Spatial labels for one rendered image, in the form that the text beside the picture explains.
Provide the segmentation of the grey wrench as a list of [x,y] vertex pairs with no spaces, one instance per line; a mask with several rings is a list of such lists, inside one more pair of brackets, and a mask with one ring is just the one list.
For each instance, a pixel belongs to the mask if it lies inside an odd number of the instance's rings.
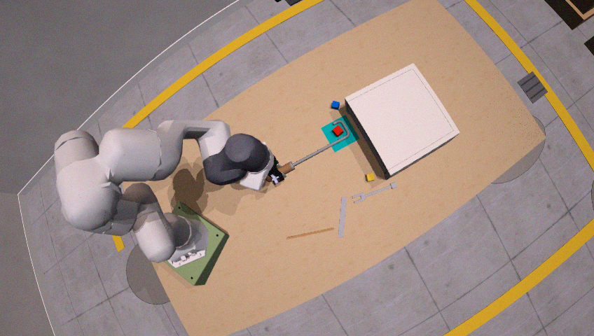
[[375,193],[381,192],[381,191],[386,190],[388,188],[392,188],[393,189],[393,188],[396,188],[396,187],[397,187],[396,182],[394,182],[394,183],[391,183],[391,185],[390,186],[387,186],[386,188],[382,188],[380,190],[376,190],[376,191],[371,192],[371,193],[366,194],[366,195],[364,195],[364,193],[361,193],[361,194],[355,195],[354,198],[355,197],[358,197],[358,196],[361,196],[361,199],[356,201],[356,203],[358,203],[358,202],[364,201],[365,200],[365,197],[367,197],[369,195],[373,195]]

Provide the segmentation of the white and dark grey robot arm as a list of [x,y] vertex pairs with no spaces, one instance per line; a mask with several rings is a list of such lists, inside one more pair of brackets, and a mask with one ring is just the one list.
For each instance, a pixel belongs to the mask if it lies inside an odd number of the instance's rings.
[[99,146],[88,132],[73,130],[56,141],[53,160],[65,220],[97,234],[123,236],[133,229],[140,249],[155,263],[168,260],[178,268],[205,257],[209,231],[203,222],[163,213],[145,183],[133,183],[124,194],[119,187],[123,181],[165,180],[180,163],[183,138],[197,141],[206,179],[219,186],[241,179],[241,186],[260,191],[274,165],[266,142],[243,133],[231,136],[222,120],[115,128]]

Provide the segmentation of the grey flat bar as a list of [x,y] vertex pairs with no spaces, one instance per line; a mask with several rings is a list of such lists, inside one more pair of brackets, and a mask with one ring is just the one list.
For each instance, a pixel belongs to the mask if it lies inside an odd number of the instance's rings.
[[338,230],[338,237],[340,237],[340,238],[343,238],[343,233],[344,233],[346,202],[347,202],[347,197],[342,197],[341,198],[341,207],[340,207],[340,222],[339,222],[339,230]]

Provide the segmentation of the red block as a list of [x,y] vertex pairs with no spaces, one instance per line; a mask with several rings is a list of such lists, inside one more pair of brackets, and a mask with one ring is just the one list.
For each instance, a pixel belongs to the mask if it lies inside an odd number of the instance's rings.
[[342,128],[341,128],[341,127],[338,125],[338,126],[336,126],[336,127],[333,129],[333,133],[334,133],[334,134],[335,134],[337,137],[339,137],[339,136],[340,136],[340,135],[343,133],[343,130],[342,130]]

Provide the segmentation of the teal square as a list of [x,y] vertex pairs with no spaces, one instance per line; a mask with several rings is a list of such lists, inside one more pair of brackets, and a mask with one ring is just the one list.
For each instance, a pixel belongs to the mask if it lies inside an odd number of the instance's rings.
[[[357,135],[357,133],[355,132],[353,126],[351,125],[350,121],[348,120],[347,116],[344,115],[343,117],[337,119],[337,120],[342,120],[345,125],[347,126],[348,130],[350,131],[350,136],[348,138],[346,138],[345,140],[335,144],[334,146],[332,146],[332,149],[334,150],[334,152],[339,151],[340,149],[350,145],[351,143],[355,142],[356,140],[359,139],[359,136]],[[334,120],[337,121],[337,120]],[[343,129],[343,133],[337,137],[334,133],[333,130],[337,125],[340,125],[340,127]],[[329,143],[332,143],[334,141],[337,141],[338,139],[344,137],[347,135],[347,132],[345,131],[345,128],[343,127],[343,125],[341,123],[338,123],[336,125],[333,125],[333,122],[325,125],[324,127],[322,127],[322,131],[325,134],[326,138],[328,139]]]

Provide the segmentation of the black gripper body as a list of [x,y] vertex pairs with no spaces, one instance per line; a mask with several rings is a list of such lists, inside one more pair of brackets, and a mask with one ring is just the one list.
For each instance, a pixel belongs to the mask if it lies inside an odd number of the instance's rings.
[[276,166],[277,166],[277,160],[276,160],[276,157],[274,156],[274,165],[272,166],[272,169],[269,171],[267,176],[269,176],[270,178],[272,178],[272,176],[271,176],[272,174],[275,176]]

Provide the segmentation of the wooden tool handle with metal rod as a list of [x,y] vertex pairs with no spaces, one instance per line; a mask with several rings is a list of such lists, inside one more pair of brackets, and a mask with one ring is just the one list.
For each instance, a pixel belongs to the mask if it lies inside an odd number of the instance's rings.
[[[281,166],[280,168],[278,168],[278,170],[279,170],[280,172],[284,173],[284,174],[287,174],[287,173],[289,173],[290,171],[292,171],[292,170],[294,170],[294,169],[295,169],[295,167],[294,167],[294,166],[296,166],[296,165],[300,164],[301,162],[303,162],[303,161],[305,161],[305,160],[307,160],[307,159],[311,158],[312,156],[314,156],[314,155],[316,155],[316,154],[318,154],[318,153],[320,153],[320,152],[322,152],[322,151],[326,150],[327,148],[330,148],[330,147],[334,146],[335,144],[337,144],[337,143],[339,143],[339,142],[341,142],[341,141],[345,140],[346,138],[348,138],[348,137],[350,136],[350,131],[348,130],[347,126],[345,125],[345,123],[344,123],[342,120],[337,120],[337,121],[333,122],[333,125],[336,125],[336,124],[338,124],[338,123],[341,123],[341,124],[343,125],[343,127],[345,128],[345,131],[347,132],[347,135],[346,135],[346,136],[344,136],[344,137],[342,137],[342,138],[338,139],[337,141],[334,141],[333,143],[330,143],[329,145],[327,145],[327,146],[325,146],[325,147],[323,147],[323,148],[321,148],[321,149],[319,149],[319,150],[315,151],[314,153],[312,153],[312,154],[310,154],[310,155],[308,155],[308,156],[304,157],[303,159],[301,159],[301,160],[299,160],[299,161],[297,161],[297,162],[295,162],[295,163],[293,163],[293,164],[292,164],[292,162],[289,162],[289,163],[287,163],[287,164],[285,164],[285,165]],[[268,182],[271,182],[271,181],[272,181],[272,178],[270,178],[269,176],[266,176],[266,179],[267,179],[267,181],[268,181]]]

